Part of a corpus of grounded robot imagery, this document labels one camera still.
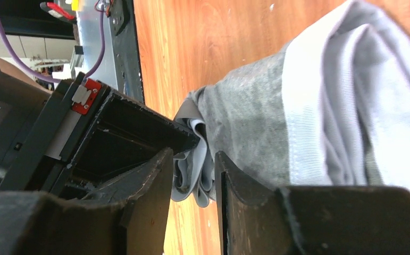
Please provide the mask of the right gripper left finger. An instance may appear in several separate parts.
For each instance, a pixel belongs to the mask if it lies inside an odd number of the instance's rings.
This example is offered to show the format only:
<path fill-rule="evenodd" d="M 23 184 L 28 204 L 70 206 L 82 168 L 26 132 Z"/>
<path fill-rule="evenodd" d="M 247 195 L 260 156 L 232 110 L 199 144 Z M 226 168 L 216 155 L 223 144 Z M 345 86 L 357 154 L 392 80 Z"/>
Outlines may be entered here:
<path fill-rule="evenodd" d="M 87 205 L 119 206 L 117 254 L 163 254 L 173 178 L 173 150 L 105 182 L 82 198 Z"/>

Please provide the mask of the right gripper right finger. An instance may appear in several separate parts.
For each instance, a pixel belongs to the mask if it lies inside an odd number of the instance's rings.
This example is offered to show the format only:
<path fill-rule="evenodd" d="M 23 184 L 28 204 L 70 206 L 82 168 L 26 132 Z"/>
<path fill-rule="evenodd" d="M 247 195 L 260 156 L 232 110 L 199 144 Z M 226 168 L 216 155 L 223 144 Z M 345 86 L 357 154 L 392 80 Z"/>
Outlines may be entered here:
<path fill-rule="evenodd" d="M 215 188 L 222 254 L 292 254 L 293 240 L 276 193 L 215 155 Z"/>

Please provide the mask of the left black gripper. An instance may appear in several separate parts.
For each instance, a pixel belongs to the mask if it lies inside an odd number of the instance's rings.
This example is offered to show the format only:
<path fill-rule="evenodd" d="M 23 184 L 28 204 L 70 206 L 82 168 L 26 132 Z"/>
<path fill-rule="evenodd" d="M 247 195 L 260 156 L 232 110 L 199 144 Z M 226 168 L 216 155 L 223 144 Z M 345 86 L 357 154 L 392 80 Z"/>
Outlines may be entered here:
<path fill-rule="evenodd" d="M 80 73 L 63 80 L 42 108 L 0 182 L 0 191 L 45 190 L 74 197 L 140 166 L 164 148 L 192 149 L 198 136 Z"/>

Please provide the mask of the grey underwear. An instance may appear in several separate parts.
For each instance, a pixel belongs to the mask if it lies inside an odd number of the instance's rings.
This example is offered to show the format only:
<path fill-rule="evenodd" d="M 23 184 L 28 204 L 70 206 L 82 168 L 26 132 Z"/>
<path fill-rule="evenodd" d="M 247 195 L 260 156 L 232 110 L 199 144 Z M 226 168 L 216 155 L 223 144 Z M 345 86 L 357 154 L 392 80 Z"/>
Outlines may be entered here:
<path fill-rule="evenodd" d="M 410 37 L 365 1 L 346 1 L 278 53 L 189 93 L 175 121 L 198 145 L 174 158 L 171 198 L 216 198 L 215 154 L 283 185 L 410 191 Z"/>

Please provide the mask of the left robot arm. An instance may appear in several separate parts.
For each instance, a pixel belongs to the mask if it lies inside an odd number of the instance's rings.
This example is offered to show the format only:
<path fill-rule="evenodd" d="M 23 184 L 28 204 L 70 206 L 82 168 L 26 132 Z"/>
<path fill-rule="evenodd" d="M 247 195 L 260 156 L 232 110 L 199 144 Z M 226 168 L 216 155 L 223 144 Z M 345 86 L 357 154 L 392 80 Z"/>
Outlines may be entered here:
<path fill-rule="evenodd" d="M 196 144 L 187 127 L 83 73 L 49 93 L 0 70 L 0 191 L 82 198 L 164 148 Z"/>

